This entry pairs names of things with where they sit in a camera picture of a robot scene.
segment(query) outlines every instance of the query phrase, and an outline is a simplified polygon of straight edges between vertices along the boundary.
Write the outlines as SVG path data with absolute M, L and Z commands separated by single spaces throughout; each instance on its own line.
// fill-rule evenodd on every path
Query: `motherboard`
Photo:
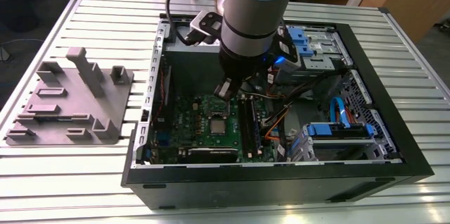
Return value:
M 273 162 L 273 143 L 262 145 L 259 136 L 266 116 L 265 100 L 253 96 L 230 102 L 214 95 L 178 96 L 171 130 L 155 132 L 154 163 Z

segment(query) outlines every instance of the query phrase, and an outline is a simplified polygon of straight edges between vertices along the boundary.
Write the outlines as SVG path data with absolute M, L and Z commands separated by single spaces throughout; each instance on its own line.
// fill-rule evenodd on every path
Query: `aluminum table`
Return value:
M 0 113 L 4 138 L 38 83 L 43 60 L 74 67 L 70 46 L 103 69 L 135 72 L 122 139 L 102 147 L 14 148 L 0 142 L 0 221 L 79 223 L 440 223 L 450 221 L 450 92 L 390 14 L 377 8 L 291 3 L 285 18 L 350 24 L 436 175 L 353 203 L 151 211 L 121 187 L 130 133 L 141 118 L 166 0 L 71 0 Z M 171 0 L 174 13 L 214 0 Z

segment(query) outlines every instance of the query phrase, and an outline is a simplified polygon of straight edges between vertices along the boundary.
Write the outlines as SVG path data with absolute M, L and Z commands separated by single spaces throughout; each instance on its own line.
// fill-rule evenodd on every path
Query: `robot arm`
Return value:
M 289 0 L 218 0 L 215 12 L 201 12 L 191 22 L 190 44 L 221 40 L 219 62 L 225 72 L 215 96 L 230 100 L 246 81 L 271 60 L 270 52 L 293 56 L 297 52 L 287 33 L 279 30 Z

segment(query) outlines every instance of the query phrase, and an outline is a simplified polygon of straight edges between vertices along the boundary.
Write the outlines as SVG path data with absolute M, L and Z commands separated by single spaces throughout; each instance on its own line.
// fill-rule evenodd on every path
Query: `green circuit board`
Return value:
M 255 99 L 258 119 L 267 116 L 262 99 Z M 238 149 L 238 162 L 273 162 L 274 147 L 262 147 L 262 154 L 249 158 L 242 151 L 238 100 L 230 103 L 213 95 L 178 96 L 166 148 L 159 150 L 159 163 L 177 164 L 179 148 Z

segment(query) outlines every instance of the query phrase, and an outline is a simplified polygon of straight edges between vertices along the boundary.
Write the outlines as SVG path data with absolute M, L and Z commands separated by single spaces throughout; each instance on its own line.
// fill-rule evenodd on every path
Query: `floor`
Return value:
M 0 25 L 0 43 L 19 38 L 44 40 L 68 1 L 36 0 L 34 7 L 40 19 L 39 28 L 27 33 L 14 33 Z M 0 63 L 0 108 L 20 81 L 40 44 L 39 41 L 24 41 L 4 46 L 14 56 L 14 60 L 8 64 Z M 442 80 L 450 86 L 450 72 L 448 71 L 450 68 L 450 60 L 448 59 L 450 57 L 450 34 L 441 33 L 437 28 L 432 29 L 418 43 L 418 48 Z

